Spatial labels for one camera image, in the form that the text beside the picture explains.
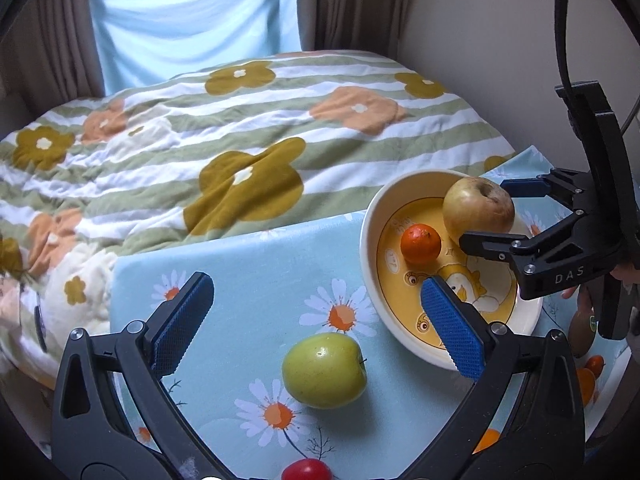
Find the person's right hand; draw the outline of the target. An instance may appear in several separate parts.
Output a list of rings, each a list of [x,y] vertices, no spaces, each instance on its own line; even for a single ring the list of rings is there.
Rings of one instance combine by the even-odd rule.
[[[614,280],[622,282],[626,288],[631,288],[632,285],[639,283],[639,270],[630,262],[619,264],[610,272],[610,275]],[[602,278],[595,278],[593,281],[565,287],[561,296],[563,299],[568,299],[575,292],[578,292],[576,300],[577,311],[581,314],[591,314],[593,312],[593,301],[590,285],[592,282],[600,284],[600,281],[602,281]]]

